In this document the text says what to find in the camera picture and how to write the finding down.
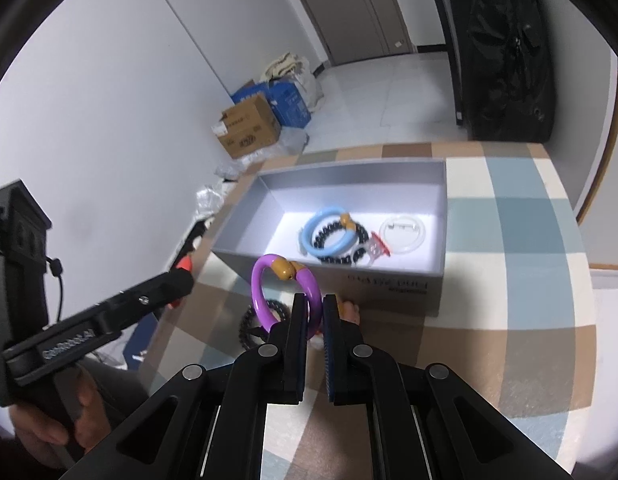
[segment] blue ring toy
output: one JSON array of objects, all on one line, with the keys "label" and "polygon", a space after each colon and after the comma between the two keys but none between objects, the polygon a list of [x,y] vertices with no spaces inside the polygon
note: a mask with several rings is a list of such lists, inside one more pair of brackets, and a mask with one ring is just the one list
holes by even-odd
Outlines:
[{"label": "blue ring toy", "polygon": [[[313,247],[311,239],[313,238],[313,232],[320,223],[330,216],[340,216],[340,221],[343,223],[346,232],[345,235],[337,241],[336,244],[325,247],[323,249],[317,249]],[[356,224],[353,222],[349,214],[341,207],[327,207],[318,211],[313,217],[305,224],[300,234],[300,243],[302,248],[307,251],[311,256],[316,258],[325,258],[327,256],[335,256],[346,250],[356,239]]]}]

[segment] silver screw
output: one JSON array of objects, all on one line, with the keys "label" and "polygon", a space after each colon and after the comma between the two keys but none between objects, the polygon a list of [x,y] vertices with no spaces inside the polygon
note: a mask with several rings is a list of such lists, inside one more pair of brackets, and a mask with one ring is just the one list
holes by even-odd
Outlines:
[{"label": "silver screw", "polygon": [[193,379],[197,379],[202,375],[202,367],[198,365],[189,365],[184,370],[182,370],[182,376],[187,381],[192,381]]},{"label": "silver screw", "polygon": [[278,347],[276,345],[269,345],[267,343],[258,348],[258,353],[262,357],[273,357],[278,353]]},{"label": "silver screw", "polygon": [[358,345],[353,348],[353,355],[358,357],[369,357],[372,353],[374,353],[374,349],[369,345]]},{"label": "silver screw", "polygon": [[429,373],[434,379],[446,379],[449,376],[449,368],[444,365],[433,365]]}]

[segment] plaid tablecloth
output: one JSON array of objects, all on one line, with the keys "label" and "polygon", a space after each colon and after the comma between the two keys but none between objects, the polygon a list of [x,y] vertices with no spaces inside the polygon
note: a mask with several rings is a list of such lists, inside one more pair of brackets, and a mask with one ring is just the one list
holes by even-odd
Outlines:
[{"label": "plaid tablecloth", "polygon": [[[448,364],[564,469],[585,431],[596,368],[594,300],[580,232],[541,145],[387,144],[277,158],[249,169],[194,254],[198,281],[160,321],[140,370],[154,392],[190,363],[231,363],[249,288],[210,249],[233,204],[262,170],[332,160],[446,159],[448,229],[437,317],[362,311],[365,341],[397,361]],[[292,304],[290,294],[266,296]],[[311,349],[304,401],[269,406],[263,479],[371,478],[363,406],[327,402]]]}]

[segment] black spiral hair tie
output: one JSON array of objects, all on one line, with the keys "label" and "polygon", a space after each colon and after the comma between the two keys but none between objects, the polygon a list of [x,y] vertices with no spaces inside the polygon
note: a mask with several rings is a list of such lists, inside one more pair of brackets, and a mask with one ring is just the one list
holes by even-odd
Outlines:
[{"label": "black spiral hair tie", "polygon": [[[332,222],[330,224],[325,225],[322,228],[322,231],[320,231],[316,235],[315,240],[313,241],[313,247],[315,247],[316,249],[323,249],[324,242],[327,240],[327,238],[329,238],[329,236],[332,233],[336,231],[341,231],[342,229],[344,229],[344,226],[342,225],[340,220],[338,220],[337,222]],[[369,240],[369,233],[367,233],[366,229],[362,227],[358,222],[356,222],[356,235],[358,235],[358,243],[360,244],[364,244],[365,242]],[[351,258],[351,254],[347,254],[346,256],[342,256],[342,257],[326,256],[324,258],[318,258],[318,259],[321,262],[324,262],[326,264],[351,265],[352,261],[353,263],[357,263],[358,260],[364,256],[365,252],[366,250],[360,247],[353,254],[353,259]]]},{"label": "black spiral hair tie", "polygon": [[[266,300],[269,308],[278,313],[280,321],[287,321],[290,318],[289,307],[287,307],[284,303],[276,300]],[[253,320],[256,317],[256,311],[253,308],[253,305],[249,306],[249,309],[244,313],[242,319],[240,320],[240,329],[238,330],[238,339],[240,340],[240,344],[242,348],[245,350],[251,350],[252,348],[257,348],[262,343],[258,343],[255,341],[255,337],[266,337],[268,334],[262,327],[252,327]]]}]

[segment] gray door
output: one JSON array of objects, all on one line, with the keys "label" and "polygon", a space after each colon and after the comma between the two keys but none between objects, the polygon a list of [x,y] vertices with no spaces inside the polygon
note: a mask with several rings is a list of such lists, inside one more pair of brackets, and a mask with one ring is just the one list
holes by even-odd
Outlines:
[{"label": "gray door", "polygon": [[396,0],[302,0],[333,64],[410,52]]}]

